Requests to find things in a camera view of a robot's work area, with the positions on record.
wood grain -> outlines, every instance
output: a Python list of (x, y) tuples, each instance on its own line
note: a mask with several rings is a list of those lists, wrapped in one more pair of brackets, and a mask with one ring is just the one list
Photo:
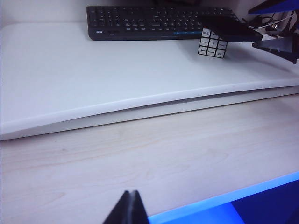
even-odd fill
[(299, 170), (299, 95), (1, 142), (4, 224), (98, 224), (124, 190), (149, 215)]

rubik's cube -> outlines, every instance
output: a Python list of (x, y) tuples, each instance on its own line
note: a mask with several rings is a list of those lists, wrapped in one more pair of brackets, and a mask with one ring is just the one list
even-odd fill
[(223, 41), (216, 33), (204, 28), (202, 30), (198, 54), (223, 58), (228, 43)]

black keyboard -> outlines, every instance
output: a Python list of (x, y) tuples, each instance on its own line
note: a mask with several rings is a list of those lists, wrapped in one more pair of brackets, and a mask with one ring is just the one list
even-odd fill
[(200, 16), (227, 16), (239, 21), (233, 11), (221, 7), (103, 7), (89, 6), (89, 37), (94, 41), (199, 39)]

white cube sticker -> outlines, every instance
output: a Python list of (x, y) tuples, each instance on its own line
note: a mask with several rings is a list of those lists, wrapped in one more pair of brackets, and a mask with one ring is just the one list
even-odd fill
[(202, 46), (200, 46), (200, 47), (199, 47), (199, 51), (198, 51), (198, 53), (199, 53), (200, 55), (206, 55), (206, 50), (207, 50), (206, 47), (202, 47)]
[(215, 56), (216, 49), (215, 48), (208, 48), (206, 55)]
[(213, 40), (213, 39), (211, 39), (211, 40), (210, 40), (210, 43), (209, 43), (209, 47), (211, 47), (211, 48), (216, 48), (216, 47), (217, 47), (217, 44), (218, 44), (218, 40)]
[(223, 58), (224, 57), (224, 53), (225, 51), (224, 50), (217, 50), (216, 51), (216, 57), (219, 57), (219, 58)]
[(218, 39), (219, 36), (218, 36), (216, 33), (211, 32), (211, 38), (213, 38), (213, 39)]
[(221, 50), (225, 50), (226, 45), (227, 45), (227, 42), (219, 41), (218, 48), (221, 49)]
[(209, 39), (208, 38), (201, 38), (200, 45), (207, 47), (209, 45)]
[(211, 34), (211, 30), (206, 29), (206, 28), (202, 29), (202, 34), (201, 34), (202, 37), (208, 37), (209, 38), (210, 34)]

white wall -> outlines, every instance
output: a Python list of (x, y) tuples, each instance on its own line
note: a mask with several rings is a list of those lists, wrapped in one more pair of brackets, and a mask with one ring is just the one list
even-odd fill
[[(203, 0), (203, 5), (231, 7), (237, 16), (263, 0)], [(90, 5), (148, 5), (151, 0), (1, 0), (1, 26), (18, 22), (86, 21), (85, 7)]]

